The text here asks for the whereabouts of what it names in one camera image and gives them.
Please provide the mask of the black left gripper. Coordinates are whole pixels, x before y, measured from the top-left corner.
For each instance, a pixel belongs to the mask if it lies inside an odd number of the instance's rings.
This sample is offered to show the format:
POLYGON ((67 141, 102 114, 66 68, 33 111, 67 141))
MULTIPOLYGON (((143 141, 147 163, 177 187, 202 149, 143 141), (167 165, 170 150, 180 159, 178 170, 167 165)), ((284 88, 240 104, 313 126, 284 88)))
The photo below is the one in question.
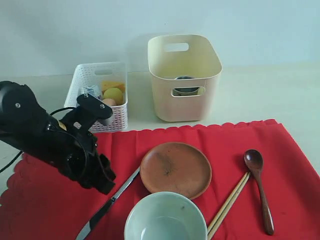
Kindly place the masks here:
POLYGON ((83 188, 96 188, 107 195, 115 186, 116 174, 111 168, 110 160, 97 151, 97 137, 89 129, 98 121, 102 125, 113 122, 113 109, 89 93, 76 98, 78 107, 63 107, 50 113, 51 116, 68 110, 59 120, 65 128, 47 125, 50 133, 65 140, 62 166, 59 172, 78 182, 83 188))

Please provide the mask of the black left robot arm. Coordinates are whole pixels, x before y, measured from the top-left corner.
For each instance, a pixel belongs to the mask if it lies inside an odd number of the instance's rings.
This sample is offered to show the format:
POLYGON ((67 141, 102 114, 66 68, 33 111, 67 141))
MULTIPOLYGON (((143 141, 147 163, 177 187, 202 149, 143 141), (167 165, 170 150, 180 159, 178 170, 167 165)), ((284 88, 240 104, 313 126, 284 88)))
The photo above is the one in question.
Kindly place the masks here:
POLYGON ((58 120, 42 108, 27 85, 0 83, 0 139, 56 168, 63 176, 83 188, 108 194, 116 175, 110 160, 97 151, 97 137, 91 132, 99 121, 108 123, 113 110, 90 94, 76 99, 58 120))

